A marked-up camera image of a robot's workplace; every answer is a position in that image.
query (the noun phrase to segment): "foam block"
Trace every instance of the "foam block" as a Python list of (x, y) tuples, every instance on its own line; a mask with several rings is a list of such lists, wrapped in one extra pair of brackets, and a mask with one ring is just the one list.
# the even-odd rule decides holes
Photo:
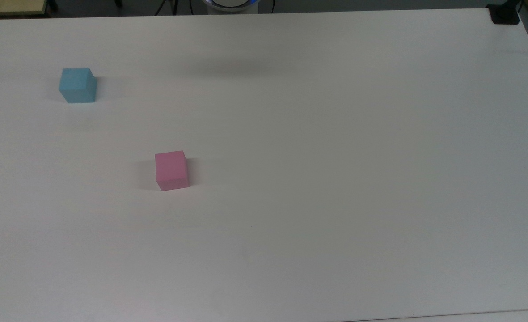
[(173, 190), (190, 187), (188, 167), (184, 151), (155, 154), (156, 177), (160, 190)]
[(63, 68), (59, 91), (68, 103), (94, 102), (97, 79), (89, 68)]

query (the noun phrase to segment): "cable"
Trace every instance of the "cable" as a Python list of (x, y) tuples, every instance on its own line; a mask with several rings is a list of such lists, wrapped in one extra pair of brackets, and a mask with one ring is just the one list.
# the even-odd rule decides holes
[(166, 2), (166, 0), (162, 0), (162, 2), (160, 3), (160, 6), (158, 6), (158, 9), (157, 9), (157, 12), (155, 13), (155, 16), (158, 16), (158, 13), (160, 12), (162, 7), (164, 6), (165, 2)]

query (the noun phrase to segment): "pink cube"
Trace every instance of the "pink cube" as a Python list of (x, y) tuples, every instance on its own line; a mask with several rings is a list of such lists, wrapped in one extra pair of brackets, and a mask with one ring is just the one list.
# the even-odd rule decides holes
[(156, 177), (160, 190), (190, 187), (184, 151), (155, 154)]

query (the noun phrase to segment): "table surface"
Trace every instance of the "table surface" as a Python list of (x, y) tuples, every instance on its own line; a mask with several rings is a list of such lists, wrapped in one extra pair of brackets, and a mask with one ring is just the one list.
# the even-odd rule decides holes
[(0, 0), (0, 14), (44, 14), (47, 0)]
[[(97, 102), (59, 94), (76, 67)], [(180, 149), (192, 186), (161, 192), (154, 155)], [(523, 25), (486, 9), (0, 21), (0, 322), (522, 309)]]

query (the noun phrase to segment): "wooden table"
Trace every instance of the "wooden table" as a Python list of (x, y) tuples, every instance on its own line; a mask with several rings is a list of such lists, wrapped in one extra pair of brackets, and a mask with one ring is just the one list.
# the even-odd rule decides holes
[[(75, 67), (95, 103), (59, 93)], [(192, 186), (162, 192), (154, 155), (180, 149)], [(484, 8), (0, 21), (0, 322), (525, 309), (523, 25)]]

